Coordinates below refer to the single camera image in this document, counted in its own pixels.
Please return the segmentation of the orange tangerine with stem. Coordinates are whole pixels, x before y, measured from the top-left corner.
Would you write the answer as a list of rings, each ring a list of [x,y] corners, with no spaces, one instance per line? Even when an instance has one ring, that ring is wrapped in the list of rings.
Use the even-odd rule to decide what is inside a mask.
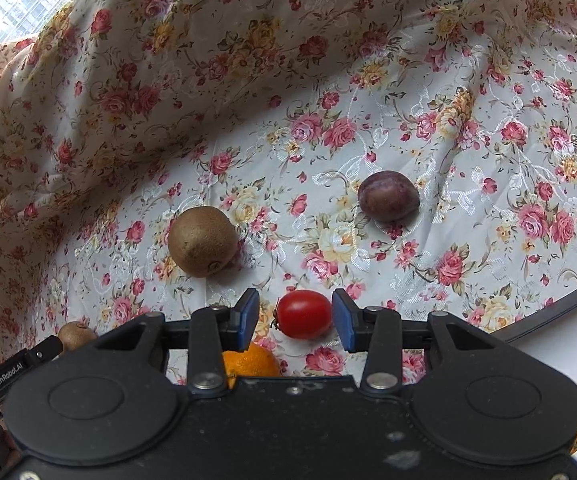
[[[273,353],[259,344],[249,344],[243,352],[222,353],[228,386],[233,389],[240,377],[280,377],[281,367]]]

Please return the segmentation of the red cherry tomato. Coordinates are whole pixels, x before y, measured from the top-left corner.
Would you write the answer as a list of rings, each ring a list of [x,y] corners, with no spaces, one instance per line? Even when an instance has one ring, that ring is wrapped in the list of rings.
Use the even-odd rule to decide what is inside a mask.
[[[287,292],[276,305],[275,321],[278,329],[289,338],[315,339],[324,335],[333,324],[331,300],[313,290]]]

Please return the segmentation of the brown kiwi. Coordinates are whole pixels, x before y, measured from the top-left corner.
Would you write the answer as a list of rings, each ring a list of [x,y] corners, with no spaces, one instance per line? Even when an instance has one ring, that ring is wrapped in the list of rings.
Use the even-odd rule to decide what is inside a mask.
[[[238,251],[238,233],[223,212],[212,206],[193,207],[172,221],[168,250],[174,263],[193,278],[220,272]]]
[[[57,333],[64,352],[75,351],[98,338],[94,330],[86,324],[75,321],[63,325]]]

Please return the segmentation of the far dark plum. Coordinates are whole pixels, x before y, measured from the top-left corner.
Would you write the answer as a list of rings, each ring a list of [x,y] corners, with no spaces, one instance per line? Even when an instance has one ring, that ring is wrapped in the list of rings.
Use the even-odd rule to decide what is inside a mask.
[[[361,210],[371,219],[389,223],[417,211],[421,199],[415,185],[398,171],[384,170],[367,177],[358,191]]]

